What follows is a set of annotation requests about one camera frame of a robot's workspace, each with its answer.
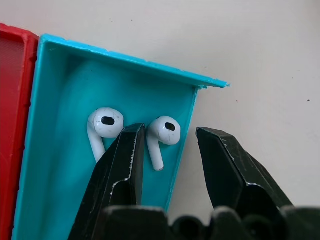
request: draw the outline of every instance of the black plastic jaw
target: black plastic jaw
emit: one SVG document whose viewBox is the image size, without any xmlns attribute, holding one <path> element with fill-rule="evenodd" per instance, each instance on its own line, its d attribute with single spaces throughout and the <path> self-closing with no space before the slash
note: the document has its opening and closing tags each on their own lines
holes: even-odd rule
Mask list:
<svg viewBox="0 0 320 240">
<path fill-rule="evenodd" d="M 102 209 L 140 205 L 145 125 L 127 126 L 96 164 L 75 218 L 69 240 L 93 240 Z"/>
</svg>

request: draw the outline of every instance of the turquoise plastic tray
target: turquoise plastic tray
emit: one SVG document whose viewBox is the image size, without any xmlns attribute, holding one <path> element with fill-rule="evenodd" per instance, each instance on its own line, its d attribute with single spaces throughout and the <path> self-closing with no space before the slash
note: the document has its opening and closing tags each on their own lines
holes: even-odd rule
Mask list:
<svg viewBox="0 0 320 240">
<path fill-rule="evenodd" d="M 159 116 L 180 124 L 180 142 L 160 146 L 162 171 L 144 150 L 142 204 L 167 209 L 197 91 L 227 83 L 47 34 L 37 55 L 12 239 L 68 238 L 96 163 L 88 116 L 101 107 L 120 111 L 125 126 Z"/>
</svg>

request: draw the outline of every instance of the red box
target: red box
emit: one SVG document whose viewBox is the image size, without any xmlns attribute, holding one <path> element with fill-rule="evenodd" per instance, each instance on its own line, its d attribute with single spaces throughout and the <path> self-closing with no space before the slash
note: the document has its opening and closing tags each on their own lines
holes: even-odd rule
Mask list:
<svg viewBox="0 0 320 240">
<path fill-rule="evenodd" d="M 11 239 L 38 36 L 0 23 L 0 239 Z"/>
</svg>

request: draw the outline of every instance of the white table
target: white table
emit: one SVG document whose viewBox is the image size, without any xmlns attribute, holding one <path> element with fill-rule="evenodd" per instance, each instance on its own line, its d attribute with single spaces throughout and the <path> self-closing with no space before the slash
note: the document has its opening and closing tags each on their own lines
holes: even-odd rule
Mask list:
<svg viewBox="0 0 320 240">
<path fill-rule="evenodd" d="M 211 214 L 197 126 L 233 134 L 294 204 L 320 205 L 320 1 L 2 0 L 0 22 L 232 84 L 199 92 L 171 222 Z"/>
</svg>

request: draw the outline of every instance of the wireless earphone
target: wireless earphone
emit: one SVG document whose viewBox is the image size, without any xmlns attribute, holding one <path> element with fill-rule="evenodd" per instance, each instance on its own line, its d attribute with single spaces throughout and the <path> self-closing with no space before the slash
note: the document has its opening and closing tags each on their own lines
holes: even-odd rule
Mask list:
<svg viewBox="0 0 320 240">
<path fill-rule="evenodd" d="M 110 107 L 99 108 L 89 116 L 86 129 L 95 161 L 98 162 L 106 152 L 102 138 L 116 138 L 124 129 L 124 116 Z"/>
<path fill-rule="evenodd" d="M 181 127 L 179 123 L 169 116 L 160 116 L 148 127 L 146 143 L 148 145 L 154 170 L 164 168 L 159 142 L 166 145 L 175 145 L 180 141 Z"/>
</svg>

